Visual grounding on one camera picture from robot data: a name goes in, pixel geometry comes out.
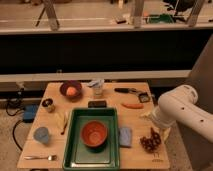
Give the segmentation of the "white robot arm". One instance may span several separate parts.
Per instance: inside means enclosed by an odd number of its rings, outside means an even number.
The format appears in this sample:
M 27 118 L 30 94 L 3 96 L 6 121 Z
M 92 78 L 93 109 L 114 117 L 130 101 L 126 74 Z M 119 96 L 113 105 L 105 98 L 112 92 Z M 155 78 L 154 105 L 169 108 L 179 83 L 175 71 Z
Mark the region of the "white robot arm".
M 197 107 L 198 93 L 190 85 L 181 85 L 163 93 L 158 105 L 150 112 L 150 119 L 161 129 L 181 122 L 213 143 L 213 115 Z

